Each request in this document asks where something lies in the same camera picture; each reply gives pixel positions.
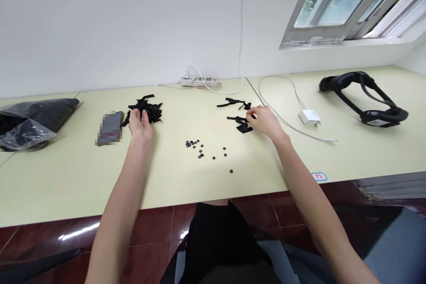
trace label sticker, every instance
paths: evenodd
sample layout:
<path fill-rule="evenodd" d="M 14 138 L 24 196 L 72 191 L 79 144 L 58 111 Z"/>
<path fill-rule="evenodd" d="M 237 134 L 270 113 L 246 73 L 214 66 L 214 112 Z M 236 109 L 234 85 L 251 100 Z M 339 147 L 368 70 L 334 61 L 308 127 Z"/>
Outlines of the label sticker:
<path fill-rule="evenodd" d="M 373 121 L 367 122 L 367 124 L 374 125 L 374 126 L 382 126 L 383 124 L 388 124 L 388 123 L 390 122 L 386 122 L 382 120 L 373 120 Z"/>
<path fill-rule="evenodd" d="M 314 177 L 315 181 L 317 181 L 317 182 L 328 181 L 327 175 L 325 175 L 322 172 L 314 172 L 314 173 L 311 173 L 311 174 Z"/>

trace person's left hand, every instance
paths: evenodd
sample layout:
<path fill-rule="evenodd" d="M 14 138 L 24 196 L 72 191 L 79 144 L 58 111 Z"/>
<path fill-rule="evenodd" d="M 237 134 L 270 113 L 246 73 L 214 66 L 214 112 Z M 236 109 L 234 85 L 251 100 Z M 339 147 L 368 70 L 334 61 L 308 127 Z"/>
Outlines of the person's left hand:
<path fill-rule="evenodd" d="M 145 110 L 142 111 L 142 117 L 138 109 L 133 109 L 130 112 L 129 128 L 133 138 L 141 138 L 143 142 L 151 141 L 152 127 Z"/>

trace windowsill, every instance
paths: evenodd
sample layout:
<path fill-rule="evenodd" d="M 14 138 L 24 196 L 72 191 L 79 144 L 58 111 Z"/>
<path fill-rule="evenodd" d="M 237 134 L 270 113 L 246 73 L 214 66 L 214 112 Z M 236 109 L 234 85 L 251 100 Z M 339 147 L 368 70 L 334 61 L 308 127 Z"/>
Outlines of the windowsill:
<path fill-rule="evenodd" d="M 326 49 L 332 47 L 365 47 L 374 45 L 388 45 L 388 44 L 402 44 L 406 41 L 398 37 L 389 38 L 374 38 L 374 39 L 359 39 L 359 40 L 345 40 L 340 42 L 319 42 L 319 43 L 304 43 L 304 44 L 291 44 L 280 47 L 283 51 L 292 50 L 307 50 L 307 49 Z"/>

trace table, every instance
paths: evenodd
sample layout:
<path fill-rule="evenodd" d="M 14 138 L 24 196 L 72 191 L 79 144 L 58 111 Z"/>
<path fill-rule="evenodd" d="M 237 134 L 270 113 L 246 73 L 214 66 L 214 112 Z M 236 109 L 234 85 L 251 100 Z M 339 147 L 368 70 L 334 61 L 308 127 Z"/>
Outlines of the table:
<path fill-rule="evenodd" d="M 283 124 L 308 169 L 324 172 L 328 182 L 425 171 L 426 78 L 395 67 L 364 71 L 410 113 L 400 126 L 382 129 L 362 124 L 334 92 L 318 92 L 323 77 L 349 70 L 289 75 L 303 102 L 322 118 L 319 128 L 300 121 L 297 114 L 301 106 L 288 80 L 266 78 L 261 89 L 267 101 L 295 127 L 339 140 L 320 142 Z M 226 97 L 260 104 L 255 92 L 260 79 L 244 79 L 243 89 L 236 95 L 160 86 L 79 93 L 78 109 L 53 143 L 36 152 L 14 153 L 0 165 L 0 227 L 102 214 L 131 137 L 126 127 L 117 144 L 95 146 L 102 116 L 127 112 L 128 105 L 150 94 L 155 94 L 150 103 L 163 102 L 163 122 L 153 124 L 154 152 L 141 208 L 287 190 L 271 141 L 255 131 L 241 134 L 238 124 L 226 119 L 244 116 L 245 110 L 238 110 L 239 104 L 216 107 L 224 104 Z M 239 79 L 222 84 L 221 92 L 240 88 Z M 352 84 L 345 93 L 362 109 L 386 109 L 369 99 L 359 85 Z M 186 148 L 186 140 L 197 139 L 200 144 L 196 149 Z M 205 156 L 198 159 L 201 144 Z"/>
<path fill-rule="evenodd" d="M 319 138 L 338 139 L 337 142 L 317 141 L 282 123 L 308 169 L 324 172 L 330 182 L 426 171 L 426 77 L 397 67 L 363 70 L 397 106 L 409 112 L 408 119 L 401 125 L 380 128 L 363 124 L 359 115 L 334 92 L 318 91 L 322 78 L 350 71 L 355 70 L 286 75 L 294 81 L 306 107 L 315 110 L 321 118 L 322 125 L 318 128 L 304 125 L 299 119 L 302 107 L 290 81 L 271 77 L 260 84 L 266 101 L 295 128 Z M 256 92 L 261 78 L 248 78 Z M 388 109 L 367 97 L 357 83 L 343 92 L 361 110 Z M 380 98 L 374 91 L 370 92 Z"/>
<path fill-rule="evenodd" d="M 222 92 L 235 92 L 240 80 L 222 85 Z M 153 124 L 154 152 L 141 208 L 286 189 L 270 141 L 254 131 L 242 134 L 226 119 L 246 111 L 238 110 L 240 104 L 216 107 L 226 97 L 260 104 L 247 79 L 236 95 L 159 86 L 82 92 L 58 140 L 36 152 L 16 153 L 0 168 L 0 227 L 102 214 L 131 137 L 125 127 L 116 145 L 95 146 L 102 116 L 127 112 L 128 105 L 150 94 L 155 95 L 150 103 L 163 102 L 163 116 Z M 196 149 L 185 146 L 197 139 Z M 201 144 L 205 156 L 198 159 Z"/>

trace forearm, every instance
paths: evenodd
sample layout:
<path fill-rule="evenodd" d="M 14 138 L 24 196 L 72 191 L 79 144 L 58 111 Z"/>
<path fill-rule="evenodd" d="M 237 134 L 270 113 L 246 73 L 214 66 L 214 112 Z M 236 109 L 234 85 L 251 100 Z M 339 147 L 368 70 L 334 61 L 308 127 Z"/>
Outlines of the forearm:
<path fill-rule="evenodd" d="M 352 248 L 346 232 L 324 192 L 297 155 L 290 141 L 275 139 L 285 182 L 311 231 L 316 247 L 339 283 L 378 283 Z"/>
<path fill-rule="evenodd" d="M 149 142 L 132 137 L 122 171 L 102 215 L 86 283 L 118 283 L 141 203 Z"/>
<path fill-rule="evenodd" d="M 286 185 L 317 244 L 324 246 L 331 241 L 348 241 L 336 212 L 291 143 L 276 139 L 274 144 Z"/>

